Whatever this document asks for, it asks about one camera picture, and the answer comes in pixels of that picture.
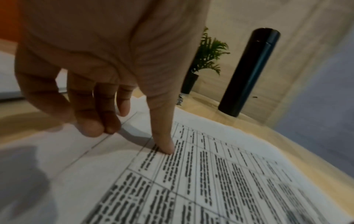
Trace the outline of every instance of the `document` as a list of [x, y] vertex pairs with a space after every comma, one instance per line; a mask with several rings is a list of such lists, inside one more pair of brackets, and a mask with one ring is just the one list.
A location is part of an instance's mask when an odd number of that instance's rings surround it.
[[49, 184], [34, 188], [30, 194], [41, 196], [30, 208], [16, 216], [13, 207], [5, 209], [1, 223], [352, 221], [269, 143], [176, 109], [171, 131], [176, 151], [166, 155], [154, 144], [149, 114], [142, 111]]

